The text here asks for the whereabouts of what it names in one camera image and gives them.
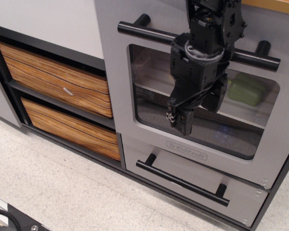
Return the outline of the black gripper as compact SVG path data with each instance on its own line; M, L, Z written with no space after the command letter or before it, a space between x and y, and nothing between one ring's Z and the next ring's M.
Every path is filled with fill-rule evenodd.
M192 131L192 108L201 105L218 112L221 107L228 84L225 68L219 65L223 55L223 47L212 54L201 52L192 46L188 33L182 33L171 43L170 71L175 86L168 99L166 118L183 136Z

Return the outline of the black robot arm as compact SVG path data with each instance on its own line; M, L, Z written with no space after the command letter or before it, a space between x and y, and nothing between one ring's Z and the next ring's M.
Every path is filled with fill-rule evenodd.
M190 31L171 43L175 85L166 113L171 127L184 136L191 134L197 107L214 113L220 109L234 43L247 26L239 0L188 0L186 7Z

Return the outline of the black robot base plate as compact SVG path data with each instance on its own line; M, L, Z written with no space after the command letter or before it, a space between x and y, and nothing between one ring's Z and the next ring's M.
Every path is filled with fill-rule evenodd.
M14 206L7 204L7 211L11 213L20 224L22 231L49 231L46 226L41 224L40 222L34 220L27 214L23 213L19 209Z

